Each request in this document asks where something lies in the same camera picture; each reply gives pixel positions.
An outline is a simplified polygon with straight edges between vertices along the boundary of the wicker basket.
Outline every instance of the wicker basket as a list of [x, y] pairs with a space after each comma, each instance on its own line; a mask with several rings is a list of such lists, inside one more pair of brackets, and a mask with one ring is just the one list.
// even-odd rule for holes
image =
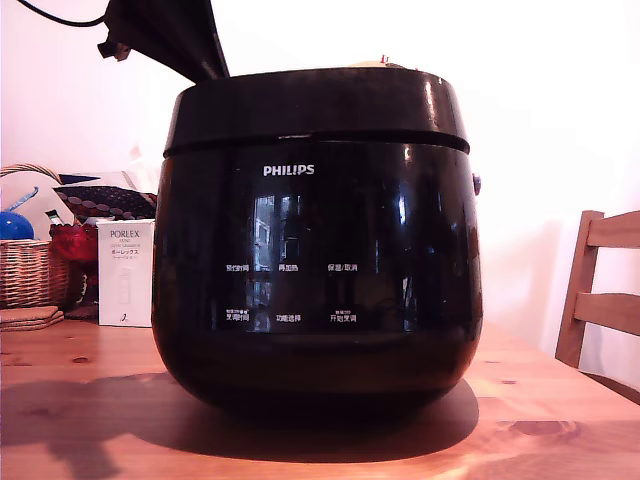
[[[9, 165], [0, 177], [14, 172], [39, 172], [56, 179], [51, 170], [37, 165]], [[61, 307], [69, 300], [73, 271], [69, 262], [40, 240], [0, 240], [0, 309]]]

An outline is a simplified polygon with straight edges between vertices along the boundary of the white wall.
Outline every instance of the white wall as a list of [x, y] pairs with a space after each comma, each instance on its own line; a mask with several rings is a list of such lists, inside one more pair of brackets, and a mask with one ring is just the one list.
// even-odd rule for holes
[[[105, 0], [41, 0], [75, 18]], [[189, 82], [2, 1], [3, 163], [157, 165]], [[636, 0], [214, 0], [232, 74], [391, 60], [455, 86], [481, 174], [485, 318], [552, 354], [580, 212], [640, 209]], [[640, 257], [605, 252], [596, 288], [640, 293]], [[589, 329], [583, 366], [640, 386], [640, 342]]]

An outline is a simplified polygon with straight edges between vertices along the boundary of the blue ball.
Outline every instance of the blue ball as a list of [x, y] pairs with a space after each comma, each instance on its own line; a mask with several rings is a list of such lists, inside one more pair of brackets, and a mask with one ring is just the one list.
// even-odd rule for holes
[[0, 240], [33, 240], [29, 220], [13, 212], [0, 212]]

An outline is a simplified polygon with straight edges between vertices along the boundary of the rice cooker lid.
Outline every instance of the rice cooker lid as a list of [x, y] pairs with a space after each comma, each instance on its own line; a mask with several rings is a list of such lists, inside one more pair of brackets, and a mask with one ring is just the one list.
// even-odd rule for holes
[[165, 156], [305, 137], [469, 153], [455, 92], [442, 78], [401, 68], [330, 68], [198, 83], [176, 100]]

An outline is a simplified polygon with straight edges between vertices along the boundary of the white box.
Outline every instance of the white box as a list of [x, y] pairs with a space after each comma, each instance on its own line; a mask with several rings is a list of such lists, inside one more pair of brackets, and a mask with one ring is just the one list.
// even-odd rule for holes
[[99, 221], [100, 325], [151, 326], [154, 220]]

